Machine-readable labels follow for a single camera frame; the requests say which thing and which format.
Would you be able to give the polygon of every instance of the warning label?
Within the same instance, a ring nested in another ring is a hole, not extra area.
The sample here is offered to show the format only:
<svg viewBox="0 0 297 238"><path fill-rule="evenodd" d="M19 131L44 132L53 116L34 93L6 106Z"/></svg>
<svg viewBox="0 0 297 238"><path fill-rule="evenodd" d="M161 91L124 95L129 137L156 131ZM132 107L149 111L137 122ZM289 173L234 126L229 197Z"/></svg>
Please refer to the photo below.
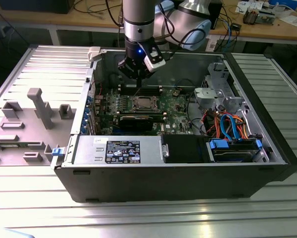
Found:
<svg viewBox="0 0 297 238"><path fill-rule="evenodd" d="M105 162L107 164L140 163L140 142L107 141Z"/></svg>

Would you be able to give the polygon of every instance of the white cable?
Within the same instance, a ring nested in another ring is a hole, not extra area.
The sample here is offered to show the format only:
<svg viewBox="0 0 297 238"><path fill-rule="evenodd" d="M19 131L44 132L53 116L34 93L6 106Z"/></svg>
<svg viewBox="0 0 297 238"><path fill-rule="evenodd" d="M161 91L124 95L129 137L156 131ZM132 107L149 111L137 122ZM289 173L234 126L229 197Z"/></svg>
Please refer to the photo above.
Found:
<svg viewBox="0 0 297 238"><path fill-rule="evenodd" d="M11 35L9 36L9 41L8 41L8 44L7 44L7 51L8 51L9 54L10 54L10 52L9 52L9 43L10 43L10 41L11 41L11 37L13 36L14 32L15 32L15 30L13 30L13 32L12 32Z"/></svg>

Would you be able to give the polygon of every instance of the motherboard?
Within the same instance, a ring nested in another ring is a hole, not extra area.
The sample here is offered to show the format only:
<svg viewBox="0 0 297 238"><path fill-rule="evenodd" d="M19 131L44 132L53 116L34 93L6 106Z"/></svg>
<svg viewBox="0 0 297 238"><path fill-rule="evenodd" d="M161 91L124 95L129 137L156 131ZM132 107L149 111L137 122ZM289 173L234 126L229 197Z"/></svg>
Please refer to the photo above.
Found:
<svg viewBox="0 0 297 238"><path fill-rule="evenodd" d="M122 95L111 89L96 98L102 135L193 134L186 114L187 97L174 96L173 88L158 96Z"/></svg>

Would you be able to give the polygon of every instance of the wooden workbench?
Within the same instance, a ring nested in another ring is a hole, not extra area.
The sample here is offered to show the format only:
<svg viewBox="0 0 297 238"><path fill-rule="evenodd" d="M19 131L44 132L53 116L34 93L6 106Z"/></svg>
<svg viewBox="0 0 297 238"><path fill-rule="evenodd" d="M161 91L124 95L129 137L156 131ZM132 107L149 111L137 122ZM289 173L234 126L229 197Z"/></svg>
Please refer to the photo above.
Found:
<svg viewBox="0 0 297 238"><path fill-rule="evenodd" d="M242 28L238 40L258 41L258 42L272 42L272 43L287 43L297 44L297 27L287 24L278 19L275 20L273 25L246 25L242 23L242 14L235 13L235 7L238 0L223 0L228 15L232 18L233 22L241 24ZM88 5L102 4L104 0L88 0ZM119 5L120 0L110 1L110 6ZM84 2L76 6L82 11L86 11ZM105 5L96 6L92 10L105 9ZM111 12L117 18L120 8L115 7ZM111 21L107 11L103 11L100 19L81 13L71 9L68 14L55 14L43 12L28 12L28 11L2 11L2 15L10 21L14 26L45 28L51 33L52 40L55 44L57 42L57 30L80 30L80 31L95 31L95 32L117 32L117 27ZM6 24L0 17L0 25ZM212 36L215 40L220 36L226 34L223 24L219 22L215 30L210 31L209 38Z"/></svg>

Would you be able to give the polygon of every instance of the sticker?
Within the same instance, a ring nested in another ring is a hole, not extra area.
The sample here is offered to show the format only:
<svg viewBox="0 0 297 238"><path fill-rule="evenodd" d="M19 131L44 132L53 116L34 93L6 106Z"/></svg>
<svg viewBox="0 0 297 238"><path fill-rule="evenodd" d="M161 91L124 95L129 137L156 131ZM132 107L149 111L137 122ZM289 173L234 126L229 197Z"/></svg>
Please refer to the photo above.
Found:
<svg viewBox="0 0 297 238"><path fill-rule="evenodd" d="M140 154L139 141L107 140L105 162L107 164L138 164L141 162Z"/></svg>
<svg viewBox="0 0 297 238"><path fill-rule="evenodd" d="M108 140L109 140L109 138L107 138L107 137L96 137L96 138L94 138L93 143L94 144L105 144L105 143L107 143Z"/></svg>
<svg viewBox="0 0 297 238"><path fill-rule="evenodd" d="M0 145L2 148L18 148L18 145Z"/></svg>

